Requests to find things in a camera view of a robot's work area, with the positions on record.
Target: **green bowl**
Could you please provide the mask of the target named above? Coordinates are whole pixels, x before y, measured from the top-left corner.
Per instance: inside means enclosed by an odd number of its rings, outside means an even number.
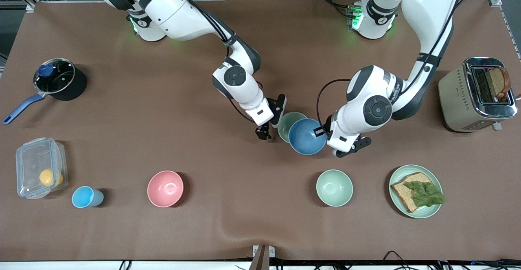
[[[280,138],[283,139],[285,142],[289,143],[289,133],[291,126],[297,121],[304,118],[307,118],[307,116],[303,115],[300,112],[289,112],[284,114],[282,116],[282,119],[280,120],[279,127],[277,128]]]
[[[428,217],[436,214],[436,212],[440,209],[441,205],[432,205],[431,207],[422,206],[422,207],[419,207],[416,211],[411,213],[407,210],[405,205],[403,205],[402,200],[400,200],[400,197],[398,197],[398,195],[396,194],[396,192],[394,192],[394,190],[392,188],[393,184],[398,183],[398,182],[402,181],[404,178],[406,178],[407,176],[409,176],[413,173],[417,173],[417,172],[422,172],[424,175],[426,175],[432,181],[432,183],[438,188],[438,190],[440,190],[440,192],[443,193],[440,182],[434,176],[434,174],[432,174],[432,172],[430,172],[427,168],[424,168],[422,166],[409,164],[409,165],[405,165],[405,166],[398,168],[391,175],[391,179],[389,180],[389,194],[391,194],[391,199],[392,199],[394,205],[396,205],[396,208],[398,208],[398,210],[400,210],[403,214],[410,216],[412,218],[428,218]]]
[[[353,196],[353,183],[344,172],[330,169],[318,177],[317,194],[326,205],[340,207]]]

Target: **blue cup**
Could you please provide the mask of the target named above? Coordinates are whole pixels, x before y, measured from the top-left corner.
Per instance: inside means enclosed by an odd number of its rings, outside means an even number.
[[[103,202],[103,193],[84,185],[72,194],[72,204],[76,208],[94,207]]]
[[[291,147],[302,155],[313,155],[326,145],[326,134],[315,135],[314,129],[320,127],[320,123],[313,118],[303,118],[296,121],[290,128],[288,138]]]

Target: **bread slice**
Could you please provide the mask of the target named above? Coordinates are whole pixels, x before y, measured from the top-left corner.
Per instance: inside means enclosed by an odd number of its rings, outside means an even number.
[[[506,72],[505,68],[497,67],[489,71],[490,80],[492,85],[489,86],[490,92],[497,97],[497,99],[503,98],[506,92],[510,90],[510,76]]]
[[[419,182],[432,182],[426,175],[422,172],[413,173],[406,178],[404,178],[399,183],[395,183],[392,185],[394,192],[398,195],[400,200],[402,200],[403,205],[407,208],[407,211],[414,212],[418,209],[418,206],[413,201],[413,190],[409,189],[405,185],[404,182],[411,181],[419,181]]]

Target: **blue lid knob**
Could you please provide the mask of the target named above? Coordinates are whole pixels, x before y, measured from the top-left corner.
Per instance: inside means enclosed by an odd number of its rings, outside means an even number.
[[[38,75],[41,77],[48,77],[52,75],[54,71],[54,67],[52,64],[45,64],[44,66],[39,66],[38,68]]]

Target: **toaster slot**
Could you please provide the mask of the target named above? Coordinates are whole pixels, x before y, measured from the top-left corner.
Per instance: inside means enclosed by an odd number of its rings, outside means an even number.
[[[474,66],[472,68],[472,72],[474,75],[474,80],[476,82],[476,88],[478,90],[479,100],[482,104],[510,104],[510,99],[508,96],[504,96],[501,99],[497,99],[493,91],[491,91],[492,87],[492,79],[489,74],[489,70],[494,68],[494,66]]]

